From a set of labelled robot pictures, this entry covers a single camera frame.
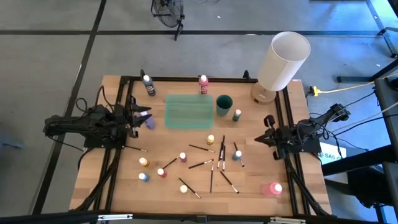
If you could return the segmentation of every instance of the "floor fan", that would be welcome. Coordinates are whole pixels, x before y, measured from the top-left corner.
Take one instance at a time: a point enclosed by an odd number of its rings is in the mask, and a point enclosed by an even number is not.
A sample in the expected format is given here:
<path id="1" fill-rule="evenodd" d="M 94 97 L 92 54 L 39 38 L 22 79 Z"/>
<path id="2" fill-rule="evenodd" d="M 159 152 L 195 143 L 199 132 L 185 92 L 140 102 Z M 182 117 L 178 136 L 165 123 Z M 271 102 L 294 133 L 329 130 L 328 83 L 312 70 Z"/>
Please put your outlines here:
<path id="1" fill-rule="evenodd" d="M 182 25 L 182 20 L 185 19 L 183 9 L 183 0 L 152 0 L 150 6 L 152 15 L 158 17 L 163 25 L 170 28 L 178 26 L 174 40 L 177 40 L 184 27 Z"/>

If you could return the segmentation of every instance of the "green cup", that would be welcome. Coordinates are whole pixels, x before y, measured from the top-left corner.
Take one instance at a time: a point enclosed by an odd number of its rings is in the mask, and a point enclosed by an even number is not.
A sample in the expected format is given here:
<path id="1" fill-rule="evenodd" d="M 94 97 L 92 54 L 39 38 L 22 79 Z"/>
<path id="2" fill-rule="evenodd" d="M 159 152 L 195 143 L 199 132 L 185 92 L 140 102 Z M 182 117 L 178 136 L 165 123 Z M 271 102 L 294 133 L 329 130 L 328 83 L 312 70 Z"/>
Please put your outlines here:
<path id="1" fill-rule="evenodd" d="M 218 116 L 225 116 L 232 107 L 232 98 L 228 95 L 221 95 L 216 100 L 216 110 Z"/>

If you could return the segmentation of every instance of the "concrete floor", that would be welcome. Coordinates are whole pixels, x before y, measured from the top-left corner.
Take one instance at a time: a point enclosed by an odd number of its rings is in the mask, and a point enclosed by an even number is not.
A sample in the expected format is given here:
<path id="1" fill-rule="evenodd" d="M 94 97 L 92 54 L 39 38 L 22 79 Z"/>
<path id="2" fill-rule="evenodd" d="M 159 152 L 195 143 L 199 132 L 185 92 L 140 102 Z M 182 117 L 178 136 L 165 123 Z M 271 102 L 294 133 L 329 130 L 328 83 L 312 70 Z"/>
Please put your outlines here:
<path id="1" fill-rule="evenodd" d="M 320 1 L 185 0 L 186 30 L 377 30 L 366 4 Z M 100 0 L 47 0 L 0 2 L 0 29 L 91 29 Z M 381 18 L 397 24 L 386 0 L 374 0 Z M 100 30 L 166 30 L 149 13 L 150 0 L 108 1 Z M 332 90 L 351 85 L 335 82 L 338 75 L 368 76 L 392 62 L 385 41 L 371 37 L 307 37 L 312 52 L 295 78 L 306 87 Z M 103 75 L 241 77 L 257 71 L 272 36 L 183 35 L 98 36 L 88 62 L 79 97 L 89 104 Z M 48 158 L 52 141 L 42 134 L 44 119 L 62 114 L 80 65 L 87 36 L 0 35 L 0 123 L 19 138 L 23 149 L 0 150 L 0 216 L 25 215 Z M 372 92 L 371 86 L 348 92 L 308 97 L 313 113 L 324 113 L 333 103 L 348 104 Z M 380 111 L 375 97 L 350 106 L 351 118 L 331 124 L 336 129 Z M 389 143 L 383 121 L 360 126 L 340 136 L 373 149 Z M 69 134 L 65 142 L 82 145 Z M 44 212 L 68 209 L 80 152 L 63 147 Z M 328 189 L 333 213 L 342 218 L 376 220 L 373 209 L 353 197 Z M 386 207 L 389 222 L 394 212 Z"/>

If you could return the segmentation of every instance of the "lamp base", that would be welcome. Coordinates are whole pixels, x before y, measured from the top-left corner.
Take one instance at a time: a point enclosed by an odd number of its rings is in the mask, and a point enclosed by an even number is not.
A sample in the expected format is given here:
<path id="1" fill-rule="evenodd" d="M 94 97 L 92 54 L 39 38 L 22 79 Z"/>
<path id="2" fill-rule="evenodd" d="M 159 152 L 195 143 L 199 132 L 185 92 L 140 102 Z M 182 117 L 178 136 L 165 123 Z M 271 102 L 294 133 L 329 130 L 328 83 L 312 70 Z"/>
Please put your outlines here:
<path id="1" fill-rule="evenodd" d="M 275 91 L 269 91 L 260 86 L 259 83 L 254 84 L 251 87 L 250 96 L 254 102 L 260 105 L 266 105 L 272 103 L 276 97 Z"/>

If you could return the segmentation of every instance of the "green plastic tray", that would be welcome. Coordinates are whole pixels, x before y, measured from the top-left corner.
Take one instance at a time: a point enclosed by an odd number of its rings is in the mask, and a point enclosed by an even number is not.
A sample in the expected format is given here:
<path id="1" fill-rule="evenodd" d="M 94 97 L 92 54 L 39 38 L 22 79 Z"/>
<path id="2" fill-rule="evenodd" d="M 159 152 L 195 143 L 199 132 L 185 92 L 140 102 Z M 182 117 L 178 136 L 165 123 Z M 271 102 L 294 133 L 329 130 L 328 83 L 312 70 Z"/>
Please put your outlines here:
<path id="1" fill-rule="evenodd" d="M 165 125 L 170 129 L 208 129 L 213 125 L 212 95 L 167 95 Z"/>

